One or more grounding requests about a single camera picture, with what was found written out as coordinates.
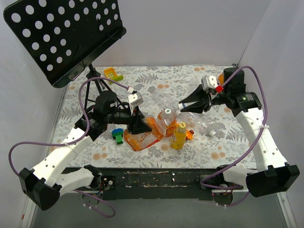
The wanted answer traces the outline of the crushed orange label bottle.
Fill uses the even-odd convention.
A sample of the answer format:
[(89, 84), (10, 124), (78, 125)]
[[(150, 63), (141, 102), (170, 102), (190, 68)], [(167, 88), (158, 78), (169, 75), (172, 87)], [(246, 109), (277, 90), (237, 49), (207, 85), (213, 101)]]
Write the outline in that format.
[(133, 151), (144, 150), (157, 142), (166, 135), (166, 124), (163, 120), (154, 117), (143, 118), (152, 131), (140, 134), (131, 134), (127, 130), (123, 133), (123, 139)]

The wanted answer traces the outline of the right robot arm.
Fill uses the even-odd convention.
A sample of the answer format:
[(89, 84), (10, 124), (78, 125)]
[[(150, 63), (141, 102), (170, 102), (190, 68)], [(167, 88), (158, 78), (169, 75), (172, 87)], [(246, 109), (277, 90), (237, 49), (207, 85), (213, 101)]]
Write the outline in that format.
[(287, 191), (298, 178), (297, 165), (290, 165), (277, 147), (267, 126), (268, 109), (262, 98), (246, 91), (243, 67), (223, 71), (223, 83), (213, 76), (202, 78), (198, 87), (179, 102), (182, 113), (207, 112), (214, 105), (226, 105), (241, 125), (249, 149), (232, 164), (200, 180), (203, 188), (233, 190), (245, 187), (254, 197)]

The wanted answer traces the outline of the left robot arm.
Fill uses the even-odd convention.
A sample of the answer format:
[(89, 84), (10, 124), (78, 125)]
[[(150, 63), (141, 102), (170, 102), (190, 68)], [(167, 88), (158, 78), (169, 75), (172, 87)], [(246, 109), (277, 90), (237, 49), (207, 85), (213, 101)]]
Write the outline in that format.
[(139, 110), (143, 103), (142, 95), (133, 92), (128, 102), (117, 103), (117, 95), (113, 91), (103, 91), (95, 100), (95, 104), (87, 108), (85, 114), (76, 122), (74, 128), (63, 141), (43, 161), (31, 170), (24, 168), (19, 173), (22, 191), (42, 210), (51, 208), (60, 196), (81, 187), (91, 190), (100, 188), (102, 175), (92, 165), (63, 174), (68, 164), (86, 147), (92, 144), (108, 124), (125, 124), (131, 134), (151, 132), (151, 127), (143, 120)]

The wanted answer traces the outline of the orange juice bottle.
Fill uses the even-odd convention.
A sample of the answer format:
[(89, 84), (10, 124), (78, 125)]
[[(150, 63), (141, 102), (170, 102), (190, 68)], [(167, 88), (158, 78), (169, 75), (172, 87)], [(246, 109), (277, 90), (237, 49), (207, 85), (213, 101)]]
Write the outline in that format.
[(218, 76), (218, 83), (221, 85), (224, 83), (224, 74), (223, 73)]

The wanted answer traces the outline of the white blue bottle cap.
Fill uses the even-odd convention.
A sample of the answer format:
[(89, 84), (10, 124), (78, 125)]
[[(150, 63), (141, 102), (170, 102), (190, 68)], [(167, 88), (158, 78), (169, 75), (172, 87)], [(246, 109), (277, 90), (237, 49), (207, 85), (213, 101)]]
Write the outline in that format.
[(178, 107), (179, 107), (179, 109), (181, 110), (181, 109), (185, 108), (186, 105), (185, 105), (184, 103), (180, 103), (180, 104), (178, 105)]

